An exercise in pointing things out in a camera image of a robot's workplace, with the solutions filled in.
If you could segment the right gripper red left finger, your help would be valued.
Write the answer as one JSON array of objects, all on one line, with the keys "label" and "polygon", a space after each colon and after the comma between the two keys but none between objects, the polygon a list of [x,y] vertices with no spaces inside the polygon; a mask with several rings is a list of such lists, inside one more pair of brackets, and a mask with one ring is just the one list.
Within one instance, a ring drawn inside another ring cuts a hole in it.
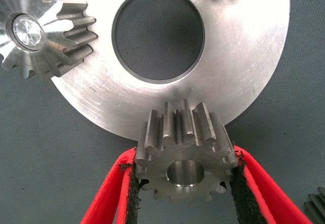
[{"label": "right gripper red left finger", "polygon": [[137,223],[138,180],[135,178],[137,149],[122,153],[112,165],[81,223]]}]

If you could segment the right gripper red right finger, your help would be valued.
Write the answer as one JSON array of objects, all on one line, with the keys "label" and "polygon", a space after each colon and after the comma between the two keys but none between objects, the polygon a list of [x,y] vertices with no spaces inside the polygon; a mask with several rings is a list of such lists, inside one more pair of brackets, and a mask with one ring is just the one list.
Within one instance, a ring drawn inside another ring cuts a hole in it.
[{"label": "right gripper red right finger", "polygon": [[230,186],[238,223],[311,223],[248,151],[234,150],[239,164]]}]

